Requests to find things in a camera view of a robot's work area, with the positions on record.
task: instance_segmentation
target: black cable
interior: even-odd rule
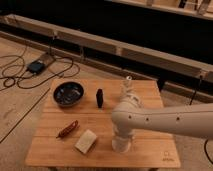
[[[187,2],[187,0],[181,0],[178,7],[179,7],[179,8],[184,8],[185,5],[186,5],[186,2]]]
[[[192,105],[192,103],[193,103],[193,101],[194,101],[194,98],[195,98],[195,96],[197,95],[197,91],[199,91],[202,82],[203,82],[203,76],[200,76],[199,83],[198,83],[197,87],[196,87],[195,90],[194,90],[194,93],[193,93],[193,95],[192,95],[192,97],[191,97],[191,100],[190,100],[190,102],[189,102],[189,105]]]
[[[51,40],[50,43],[49,43],[49,50],[48,50],[48,53],[49,53],[49,55],[51,55],[51,56],[54,56],[54,55],[53,55],[52,47],[53,47],[53,45],[54,45],[55,39],[56,39],[56,37],[53,36],[53,37],[52,37],[52,40]]]
[[[198,0],[195,0],[194,10],[197,11],[197,9],[198,9]]]
[[[33,88],[36,88],[36,87],[41,86],[42,84],[46,83],[48,80],[50,80],[50,79],[52,79],[52,78],[54,78],[54,77],[56,77],[56,76],[60,76],[61,74],[65,73],[66,71],[70,70],[74,65],[77,66],[77,72],[74,73],[73,75],[68,76],[68,77],[73,77],[73,76],[77,75],[77,74],[80,72],[80,67],[79,67],[78,65],[74,64],[73,59],[67,58],[67,57],[61,57],[60,59],[69,59],[69,60],[71,60],[72,62],[71,62],[71,63],[63,62],[63,63],[68,63],[68,64],[70,64],[70,66],[69,66],[68,68],[66,68],[66,69],[64,69],[64,70],[62,70],[62,71],[60,71],[60,72],[58,72],[58,73],[53,73],[53,75],[52,75],[51,77],[49,77],[49,78],[43,80],[43,81],[40,82],[39,84],[36,84],[36,85],[33,85],[33,86],[29,86],[29,87],[25,87],[25,86],[22,86],[22,85],[20,84],[22,81],[26,80],[26,79],[23,77],[24,74],[26,73],[26,72],[24,72],[24,73],[21,75],[21,77],[18,79],[18,81],[17,81],[17,83],[16,83],[17,86],[18,86],[19,88],[21,88],[21,89],[33,89]]]
[[[206,157],[208,159],[208,161],[213,165],[213,160],[210,158],[209,154],[208,154],[208,151],[207,151],[207,144],[208,144],[209,140],[206,140],[204,142],[204,152],[206,154]]]
[[[34,75],[31,75],[31,76],[29,76],[29,77],[22,77],[22,76],[20,76],[20,77],[18,77],[18,76],[13,76],[13,77],[4,77],[4,82],[3,82],[3,86],[5,87],[5,88],[10,88],[10,87],[13,87],[13,86],[15,86],[16,84],[17,84],[17,81],[16,81],[16,79],[30,79],[30,78],[32,78],[32,77],[34,77]]]
[[[50,89],[44,92],[44,94],[33,104],[33,106],[19,119],[19,121],[10,129],[10,131],[1,139],[0,144],[12,133],[12,131],[20,124],[20,122],[37,106],[37,104],[46,96]]]
[[[14,11],[13,4],[10,4],[9,7],[10,7],[10,10],[13,12]],[[22,27],[21,27],[19,21],[16,19],[16,16],[14,14],[12,14],[12,16],[16,22],[17,27],[21,29]],[[4,91],[10,87],[13,87],[16,84],[16,79],[20,78],[20,77],[18,77],[18,75],[24,70],[25,60],[23,57],[26,54],[27,48],[28,48],[27,40],[25,38],[24,38],[24,42],[25,42],[24,43],[25,48],[24,48],[24,51],[21,53],[21,55],[5,55],[5,56],[0,57],[0,59],[15,58],[14,60],[8,62],[7,64],[0,66],[0,69],[3,69],[3,71],[1,72],[2,77],[0,77],[0,80],[3,80],[3,86],[4,86],[3,89],[0,89],[0,91]],[[17,62],[19,60],[22,61],[21,65],[14,64],[15,62]],[[20,67],[20,69],[13,75],[6,75],[5,72],[13,67]]]
[[[191,100],[190,100],[189,105],[192,105],[192,103],[193,103],[193,101],[194,101],[194,98],[195,98],[195,96],[196,96],[196,94],[197,94],[197,91],[199,90],[199,88],[200,88],[200,86],[201,86],[202,81],[203,81],[203,76],[200,76],[200,80],[199,80],[198,86],[195,88],[195,91],[194,91],[194,93],[193,93],[193,95],[192,95],[192,97],[191,97]],[[205,152],[205,155],[206,155],[208,161],[209,161],[211,164],[213,164],[213,161],[212,161],[211,158],[209,157],[209,154],[208,154],[208,151],[207,151],[207,144],[208,144],[208,142],[209,142],[209,140],[205,140],[203,148],[204,148],[204,152]]]
[[[163,87],[165,86],[166,78],[159,78],[157,81],[158,89],[161,92],[163,90]]]

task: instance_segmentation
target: power strip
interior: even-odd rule
[[[39,75],[41,74],[47,67],[49,67],[53,62],[55,62],[55,58],[53,55],[49,55],[48,53],[42,54],[37,60],[31,62],[27,66],[27,71]]]

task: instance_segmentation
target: concrete floor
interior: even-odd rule
[[[21,54],[24,47],[23,45],[0,38],[0,56],[8,54]],[[27,62],[36,59],[42,52],[36,49],[28,48],[25,54]],[[5,60],[0,59],[0,66]],[[115,78],[121,77],[100,71],[82,64],[81,72],[74,78]],[[39,77],[39,80],[33,80],[33,83],[49,76],[47,71]],[[34,90],[20,90],[16,87],[0,92],[0,138],[17,123],[17,121],[24,115],[24,113],[35,103],[41,94],[49,87],[51,80],[45,85]],[[167,84],[162,91],[162,99],[165,106],[180,106],[187,105],[189,103],[189,97],[192,91],[183,89],[181,87],[175,87]],[[42,106],[45,98],[22,120],[22,122],[13,130],[13,132],[0,144],[0,170],[1,171],[34,171],[41,170],[46,171],[47,168],[35,168],[25,165],[25,157],[30,147],[33,134],[36,129],[36,125],[39,121]],[[198,94],[194,103],[209,103],[213,102],[213,97]],[[212,171],[213,166],[207,161],[203,152],[202,139],[195,139],[183,136],[175,136],[178,153],[182,166],[180,169],[159,169],[160,171]],[[209,153],[213,157],[213,142],[209,143]],[[107,170],[146,170],[146,169],[72,169],[72,168],[59,168],[59,170],[95,170],[95,171],[107,171]]]

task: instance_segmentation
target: table leg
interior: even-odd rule
[[[158,170],[158,168],[151,168],[151,169],[149,169],[149,171],[157,171]]]
[[[56,167],[48,167],[48,169],[49,169],[50,171],[58,171],[58,169],[57,169]]]

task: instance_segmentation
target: electrical cord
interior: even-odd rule
[[[197,95],[197,91],[199,91],[202,82],[203,82],[203,76],[200,76],[200,80],[199,80],[198,86],[194,90],[194,93],[193,93],[193,95],[191,97],[189,105],[192,105],[192,103],[193,103],[193,101],[194,101],[194,99],[195,99],[195,97]],[[211,158],[210,158],[210,156],[208,154],[208,151],[207,151],[207,144],[208,144],[208,142],[209,142],[209,140],[205,140],[203,149],[204,149],[204,152],[205,152],[205,155],[206,155],[208,161],[213,165],[213,160],[211,160]]]
[[[179,8],[184,8],[185,5],[186,5],[186,2],[187,2],[187,0],[181,0],[178,7]]]
[[[197,11],[197,9],[198,9],[198,0],[195,0],[194,10]]]
[[[213,160],[210,158],[209,154],[208,154],[208,151],[207,151],[207,144],[209,143],[209,140],[206,140],[204,142],[204,152],[206,154],[206,157],[208,159],[208,161],[213,165]]]
[[[54,77],[56,77],[56,76],[60,76],[61,74],[64,74],[66,71],[70,70],[74,65],[77,67],[77,71],[76,71],[74,74],[69,75],[69,76],[67,76],[67,77],[62,76],[62,78],[70,78],[70,77],[73,77],[73,76],[77,75],[77,74],[80,72],[80,67],[79,67],[77,64],[74,64],[72,58],[61,57],[60,59],[69,59],[69,60],[71,60],[71,63],[70,63],[70,62],[63,62],[63,63],[70,64],[70,66],[67,67],[66,69],[64,69],[64,70],[62,70],[62,71],[60,71],[60,72],[58,72],[58,73],[54,73],[54,72],[53,72],[53,75],[50,76],[49,78],[43,80],[42,82],[40,82],[40,83],[38,83],[38,84],[36,84],[36,85],[28,86],[28,87],[21,85],[21,82],[24,81],[24,80],[26,80],[26,78],[23,77],[23,76],[25,75],[25,73],[26,73],[26,71],[25,71],[25,72],[21,75],[21,77],[18,78],[18,81],[17,81],[17,83],[16,83],[17,86],[18,86],[20,89],[33,89],[33,88],[36,88],[36,87],[41,86],[42,84],[46,83],[46,82],[49,81],[50,79],[52,79],[52,78],[54,78]]]
[[[202,83],[202,82],[203,82],[203,76],[201,75],[201,76],[200,76],[200,79],[199,79],[199,83],[198,83],[197,87],[195,88],[194,93],[193,93],[193,95],[192,95],[192,97],[191,97],[191,99],[190,99],[189,105],[192,105],[192,103],[193,103],[193,101],[194,101],[194,99],[195,99],[195,96],[197,95],[197,92],[198,92],[199,89],[200,89],[200,86],[201,86],[201,83]]]
[[[25,60],[24,60],[23,56],[27,52],[27,47],[28,47],[27,44],[25,44],[24,51],[22,52],[21,55],[5,55],[5,56],[0,57],[0,59],[15,58],[12,61],[0,66],[0,69],[2,69],[0,80],[3,80],[3,86],[4,86],[3,89],[0,89],[0,91],[4,91],[15,85],[16,79],[19,78],[18,75],[24,70],[24,67],[25,67]],[[21,64],[19,64],[19,65],[15,64],[19,60],[21,60]],[[20,67],[20,69],[12,75],[6,74],[6,72],[13,67]],[[12,80],[12,84],[8,85],[7,83],[10,80]]]

